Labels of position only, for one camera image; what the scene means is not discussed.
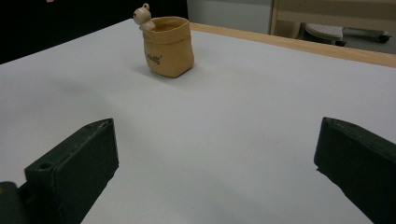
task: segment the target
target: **toy head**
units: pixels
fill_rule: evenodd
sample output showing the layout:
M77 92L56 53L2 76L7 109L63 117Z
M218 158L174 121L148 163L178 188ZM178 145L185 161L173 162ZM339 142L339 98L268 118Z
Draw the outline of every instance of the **toy head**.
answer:
M134 11L134 22L141 25L151 20L151 13L149 12L149 4L145 3L142 7Z

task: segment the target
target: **white wall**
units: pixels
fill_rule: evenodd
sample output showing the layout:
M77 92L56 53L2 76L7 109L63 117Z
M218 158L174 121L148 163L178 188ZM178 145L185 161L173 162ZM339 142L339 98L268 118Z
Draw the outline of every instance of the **white wall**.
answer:
M273 0L187 0L192 22L269 34Z

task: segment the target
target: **small toy figure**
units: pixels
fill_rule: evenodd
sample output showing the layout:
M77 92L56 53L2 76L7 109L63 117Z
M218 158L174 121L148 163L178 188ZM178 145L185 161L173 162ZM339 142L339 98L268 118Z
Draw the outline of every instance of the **small toy figure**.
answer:
M134 11L134 22L140 25L140 30L152 30L155 28L155 24L151 20L149 4L145 3L142 7Z

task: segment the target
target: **fabric basket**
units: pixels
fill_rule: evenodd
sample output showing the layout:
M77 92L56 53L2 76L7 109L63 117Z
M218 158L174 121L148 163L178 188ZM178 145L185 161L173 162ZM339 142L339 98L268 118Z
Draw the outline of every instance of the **fabric basket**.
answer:
M152 21L155 29L143 31L148 67L165 77L179 77L194 64L190 22L180 17Z

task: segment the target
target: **wooden table edge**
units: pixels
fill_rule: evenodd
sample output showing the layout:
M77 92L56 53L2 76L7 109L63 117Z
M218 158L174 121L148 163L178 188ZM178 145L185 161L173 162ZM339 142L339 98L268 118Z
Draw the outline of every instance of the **wooden table edge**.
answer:
M396 55L374 52L363 49L350 49L314 42L308 42L298 39L290 39L274 35L258 34L248 31L240 31L230 28L223 28L200 23L190 23L193 31L205 32L215 35L226 35L230 37L246 39L264 44L275 45L288 49L297 49L310 53L330 56L339 59L345 59L361 63L371 63L396 68Z

